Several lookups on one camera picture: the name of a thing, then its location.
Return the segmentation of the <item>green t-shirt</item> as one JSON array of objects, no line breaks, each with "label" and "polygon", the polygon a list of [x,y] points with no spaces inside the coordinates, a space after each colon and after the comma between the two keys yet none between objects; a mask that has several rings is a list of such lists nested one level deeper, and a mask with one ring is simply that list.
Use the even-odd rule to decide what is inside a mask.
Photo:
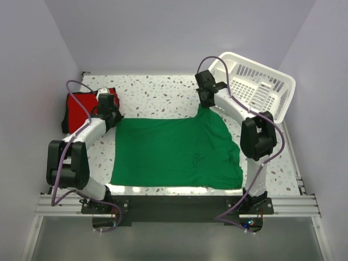
[{"label": "green t-shirt", "polygon": [[122,119],[116,126],[110,183],[240,189],[240,149],[210,109],[199,107],[185,119]]}]

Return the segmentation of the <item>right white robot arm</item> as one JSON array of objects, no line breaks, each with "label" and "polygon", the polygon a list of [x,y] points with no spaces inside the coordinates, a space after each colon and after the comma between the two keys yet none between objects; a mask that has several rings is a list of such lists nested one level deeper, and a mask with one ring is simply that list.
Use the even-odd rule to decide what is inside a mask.
[{"label": "right white robot arm", "polygon": [[195,79],[201,106],[222,109],[241,127],[240,148],[247,160],[246,197],[242,200],[242,207],[245,212],[253,214],[267,198],[267,165],[264,162],[277,144],[273,116],[268,111],[260,115],[249,113],[236,97],[229,94],[227,84],[216,82],[208,70],[195,74]]}]

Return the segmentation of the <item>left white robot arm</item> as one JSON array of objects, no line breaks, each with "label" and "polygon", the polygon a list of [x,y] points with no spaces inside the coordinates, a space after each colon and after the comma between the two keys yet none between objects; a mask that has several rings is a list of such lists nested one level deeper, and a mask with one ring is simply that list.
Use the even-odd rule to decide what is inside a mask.
[{"label": "left white robot arm", "polygon": [[57,205],[58,188],[70,189],[94,199],[93,206],[100,213],[112,209],[113,200],[107,196],[107,187],[90,176],[88,149],[123,119],[112,93],[98,93],[97,106],[88,114],[85,123],[62,140],[53,140],[48,145],[46,181],[53,186],[51,205]]}]

